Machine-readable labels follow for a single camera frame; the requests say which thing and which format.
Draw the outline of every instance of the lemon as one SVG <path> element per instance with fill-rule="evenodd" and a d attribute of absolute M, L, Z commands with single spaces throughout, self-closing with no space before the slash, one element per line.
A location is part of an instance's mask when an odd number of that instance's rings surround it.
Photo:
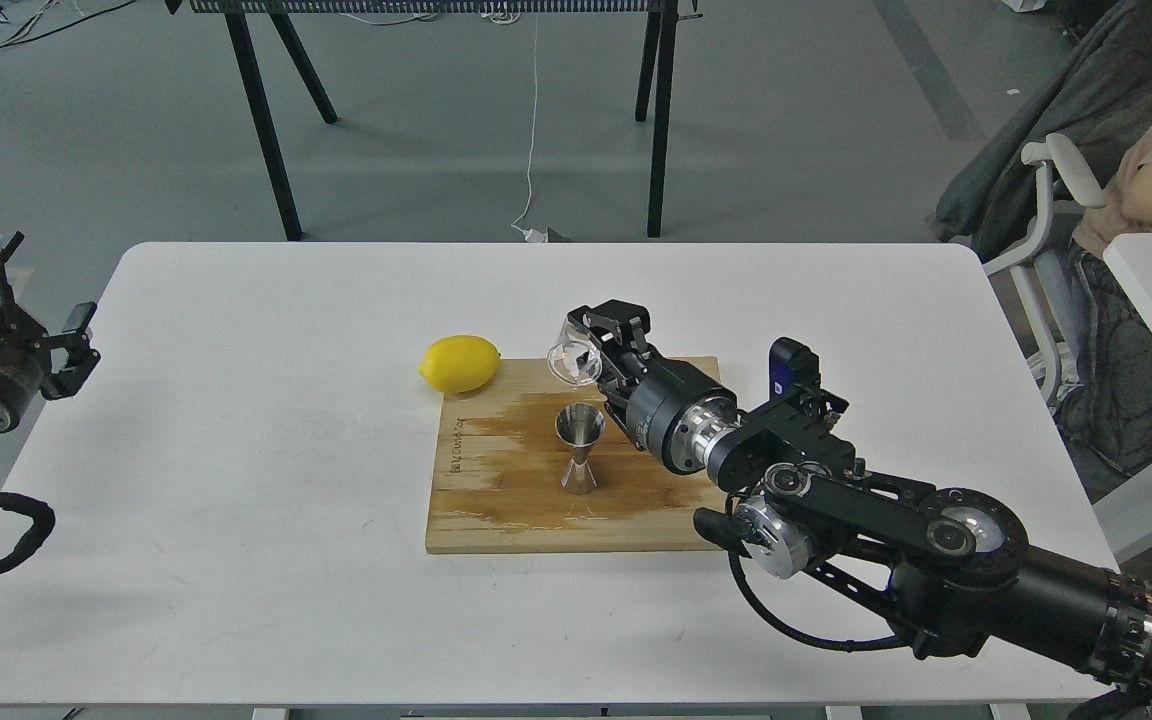
<path fill-rule="evenodd" d="M 439 392 L 470 392 L 492 379 L 500 351 L 484 338 L 453 334 L 429 347 L 420 359 L 420 377 Z"/>

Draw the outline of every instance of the person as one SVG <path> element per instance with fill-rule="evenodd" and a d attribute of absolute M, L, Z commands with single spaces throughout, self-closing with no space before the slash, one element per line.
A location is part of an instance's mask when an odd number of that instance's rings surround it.
<path fill-rule="evenodd" d="M 1066 272 L 1075 288 L 1079 386 L 1062 397 L 1056 425 L 1092 501 L 1152 462 L 1152 334 L 1105 265 L 1119 234 L 1152 232 L 1152 126 L 1105 188 L 1105 209 L 1074 228 Z"/>

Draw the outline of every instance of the metal jigger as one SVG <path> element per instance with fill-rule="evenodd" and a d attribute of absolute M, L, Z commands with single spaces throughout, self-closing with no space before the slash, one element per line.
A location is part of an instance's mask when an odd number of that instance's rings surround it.
<path fill-rule="evenodd" d="M 605 427 L 607 422 L 602 419 L 598 407 L 585 402 L 573 402 L 563 407 L 554 419 L 559 439 L 571 448 L 571 460 L 567 461 L 562 484 L 573 495 L 588 495 L 598 487 L 594 475 L 589 471 L 589 452 L 594 448 L 598 438 L 602 437 Z"/>

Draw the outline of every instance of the metal frame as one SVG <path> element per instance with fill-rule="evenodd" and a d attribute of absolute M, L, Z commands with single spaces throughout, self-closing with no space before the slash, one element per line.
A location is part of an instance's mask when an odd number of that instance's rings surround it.
<path fill-rule="evenodd" d="M 270 185 L 273 185 L 274 202 L 278 214 L 283 220 L 283 232 L 287 240 L 296 241 L 303 237 L 301 219 L 296 210 L 296 199 L 291 196 L 291 181 L 287 177 L 283 164 L 283 152 L 278 143 L 274 119 L 270 114 L 270 99 L 265 96 L 265 85 L 260 77 L 260 67 L 256 63 L 251 33 L 247 28 L 248 13 L 266 13 L 273 20 L 278 35 L 287 47 L 288 55 L 296 65 L 297 73 L 305 88 L 314 99 L 323 122 L 332 124 L 338 121 L 338 114 L 332 108 L 332 101 L 326 96 L 314 65 L 301 44 L 296 28 L 291 26 L 289 13 L 312 12 L 480 12 L 485 3 L 472 0 L 419 0 L 402 3 L 377 3 L 376 0 L 191 0 L 191 6 L 198 13 L 223 13 L 225 24 L 229 28 L 229 40 L 234 46 L 234 59 L 238 63 L 238 76 L 242 76 L 243 89 L 247 91 L 247 106 L 251 109 L 252 122 L 256 126 L 256 137 L 260 142 L 262 154 L 265 156 L 265 168 L 270 173 Z M 490 3 L 492 9 L 506 5 L 515 12 L 645 12 L 647 13 L 646 35 L 643 43 L 643 65 L 639 74 L 639 94 L 635 104 L 634 119 L 646 122 L 649 103 L 652 97 L 653 79 L 655 82 L 655 123 L 652 138 L 652 179 L 647 197 L 647 236 L 660 237 L 660 225 L 664 214 L 664 170 L 669 146 L 669 103 L 673 96 L 673 56 L 679 26 L 679 0 L 507 0 L 506 3 Z"/>

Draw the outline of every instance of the wooden cutting board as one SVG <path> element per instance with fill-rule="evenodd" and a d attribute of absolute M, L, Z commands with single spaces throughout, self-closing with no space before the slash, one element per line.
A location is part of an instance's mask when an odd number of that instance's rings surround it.
<path fill-rule="evenodd" d="M 687 361 L 718 378 L 714 357 Z M 691 529 L 696 507 L 722 510 L 723 492 L 702 471 L 675 475 L 607 427 L 589 465 L 598 488 L 559 484 L 568 450 L 554 433 L 570 402 L 602 409 L 602 395 L 570 388 L 544 359 L 502 359 L 492 382 L 444 397 L 425 551 L 612 552 L 717 550 Z"/>

